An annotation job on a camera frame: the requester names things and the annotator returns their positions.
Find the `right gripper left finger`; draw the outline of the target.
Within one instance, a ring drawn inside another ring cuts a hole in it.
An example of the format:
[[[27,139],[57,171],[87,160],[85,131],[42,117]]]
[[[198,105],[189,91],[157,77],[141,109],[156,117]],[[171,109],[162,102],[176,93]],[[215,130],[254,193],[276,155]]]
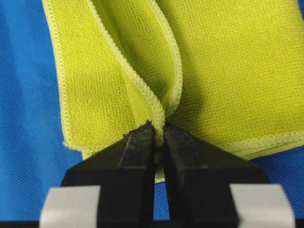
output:
[[[68,169],[51,188],[41,228],[146,228],[153,220],[155,130],[150,121]]]

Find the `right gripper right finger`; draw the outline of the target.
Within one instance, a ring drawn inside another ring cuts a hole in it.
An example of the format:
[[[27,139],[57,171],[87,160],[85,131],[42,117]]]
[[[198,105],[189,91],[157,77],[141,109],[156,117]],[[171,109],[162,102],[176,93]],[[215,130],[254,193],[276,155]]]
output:
[[[261,167],[177,125],[164,127],[170,228],[294,228],[279,184]]]

